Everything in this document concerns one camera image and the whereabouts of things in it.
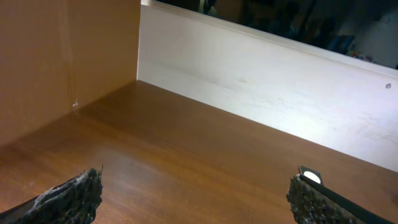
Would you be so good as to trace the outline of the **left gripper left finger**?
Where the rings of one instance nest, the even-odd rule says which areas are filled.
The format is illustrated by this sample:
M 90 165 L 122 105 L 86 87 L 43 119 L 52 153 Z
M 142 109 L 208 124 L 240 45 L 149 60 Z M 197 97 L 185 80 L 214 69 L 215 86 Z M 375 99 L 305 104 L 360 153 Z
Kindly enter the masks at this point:
M 102 202 L 102 172 L 78 176 L 1 213 L 3 224 L 93 223 Z

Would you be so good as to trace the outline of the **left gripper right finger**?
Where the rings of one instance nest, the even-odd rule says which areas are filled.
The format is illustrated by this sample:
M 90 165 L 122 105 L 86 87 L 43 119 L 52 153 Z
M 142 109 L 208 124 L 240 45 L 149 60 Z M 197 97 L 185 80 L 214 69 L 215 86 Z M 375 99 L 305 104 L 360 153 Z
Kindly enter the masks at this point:
M 286 197 L 298 224 L 392 224 L 302 174 L 290 178 Z

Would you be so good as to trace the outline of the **black smartphone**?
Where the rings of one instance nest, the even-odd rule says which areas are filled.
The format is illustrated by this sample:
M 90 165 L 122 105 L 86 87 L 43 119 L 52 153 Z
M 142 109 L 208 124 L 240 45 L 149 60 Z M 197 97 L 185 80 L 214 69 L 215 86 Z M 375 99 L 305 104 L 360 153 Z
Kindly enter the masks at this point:
M 312 181 L 314 181 L 320 185 L 323 185 L 323 180 L 322 180 L 321 174 L 318 171 L 315 171 L 315 170 L 310 169 L 305 166 L 300 166 L 299 171 L 300 171 L 300 174 L 306 176 L 307 178 L 311 179 Z

